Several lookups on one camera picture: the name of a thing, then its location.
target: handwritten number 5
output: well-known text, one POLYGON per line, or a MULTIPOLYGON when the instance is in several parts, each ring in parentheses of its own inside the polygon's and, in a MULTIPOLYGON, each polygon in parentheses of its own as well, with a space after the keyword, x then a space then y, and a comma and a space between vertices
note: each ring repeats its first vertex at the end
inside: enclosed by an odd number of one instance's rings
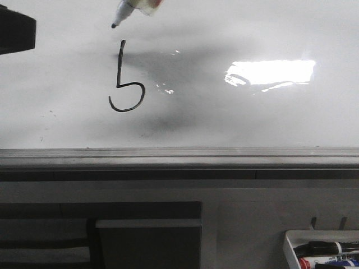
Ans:
POLYGON ((119 54, 118 54, 118 72, 117 72, 117 85, 116 85, 116 88, 123 88, 123 87, 127 87, 127 86, 131 86, 131 85, 137 85, 137 86, 140 86, 141 89, 142 89, 142 95, 141 95, 141 99, 140 101, 133 107, 131 108, 127 108, 127 109, 118 109, 114 106, 114 104, 112 103, 112 100, 111 100, 111 96, 108 97, 108 100, 110 102, 110 105, 112 107, 113 110, 117 111, 117 112, 128 112, 128 111, 131 111, 131 110, 134 110, 136 108, 139 107, 139 105, 142 103, 142 101, 144 100, 145 98, 145 93, 146 93, 146 89, 145 89, 145 85, 143 85, 142 83, 139 83, 139 82, 131 82, 131 83, 126 83, 126 84, 122 84, 121 85, 121 69, 122 69, 122 57, 123 57, 123 49, 125 47, 125 43, 126 41, 123 40, 121 41, 121 46, 120 46, 120 49, 119 49, 119 54))

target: white plastic tray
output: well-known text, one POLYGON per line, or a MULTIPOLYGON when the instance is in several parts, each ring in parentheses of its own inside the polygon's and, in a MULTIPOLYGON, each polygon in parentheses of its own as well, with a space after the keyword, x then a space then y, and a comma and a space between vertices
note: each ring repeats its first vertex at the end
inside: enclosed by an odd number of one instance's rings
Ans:
POLYGON ((290 269, 301 269, 293 249, 314 240, 355 242, 359 241, 359 231, 287 231, 283 251, 290 269))

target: marker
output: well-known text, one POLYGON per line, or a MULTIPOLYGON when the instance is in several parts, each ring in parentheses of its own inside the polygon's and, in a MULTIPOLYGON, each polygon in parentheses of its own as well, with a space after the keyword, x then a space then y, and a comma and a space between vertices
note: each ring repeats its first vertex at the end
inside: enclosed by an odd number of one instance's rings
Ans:
POLYGON ((307 251, 309 256, 356 254, 359 253, 359 242, 322 242, 311 241, 308 243, 307 251))
POLYGON ((315 269, 359 269, 359 267, 351 267, 351 266, 335 266, 335 265, 321 265, 316 264, 315 269))
POLYGON ((118 5, 116 17, 112 23, 112 28, 116 28, 123 20, 127 19, 134 11, 134 7, 127 0, 122 0, 118 5))
POLYGON ((140 10, 146 15, 152 15, 162 1, 163 0, 121 0, 111 27, 116 28, 116 26, 133 13, 134 9, 140 10))
POLYGON ((298 247, 294 248, 294 252, 295 252, 298 259, 310 256, 308 254, 308 244, 299 245, 298 247))
POLYGON ((340 255, 340 256, 326 256, 326 257, 304 257, 299 258, 298 262, 301 269, 314 269, 317 263, 333 263, 345 261, 352 258, 351 255, 340 255))
POLYGON ((335 266, 350 266, 350 267, 359 266, 359 262, 356 259, 347 259, 345 261, 330 262, 330 263, 327 263, 327 264, 328 265, 335 265, 335 266))

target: whiteboard frame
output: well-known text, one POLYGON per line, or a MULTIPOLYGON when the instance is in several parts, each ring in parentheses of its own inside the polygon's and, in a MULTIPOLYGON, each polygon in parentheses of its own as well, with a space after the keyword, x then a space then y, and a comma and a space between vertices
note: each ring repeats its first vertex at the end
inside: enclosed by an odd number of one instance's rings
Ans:
POLYGON ((0 171, 178 169, 359 169, 359 148, 0 150, 0 171))

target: white whiteboard surface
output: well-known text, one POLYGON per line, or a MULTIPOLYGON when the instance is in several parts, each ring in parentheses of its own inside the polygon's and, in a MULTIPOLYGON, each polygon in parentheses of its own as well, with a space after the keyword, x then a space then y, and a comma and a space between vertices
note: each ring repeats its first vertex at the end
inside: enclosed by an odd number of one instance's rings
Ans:
POLYGON ((116 29, 117 0, 0 4, 38 22, 0 55, 2 149, 359 146, 357 0, 165 0, 116 29), (117 113, 140 97, 123 39, 146 97, 117 113))

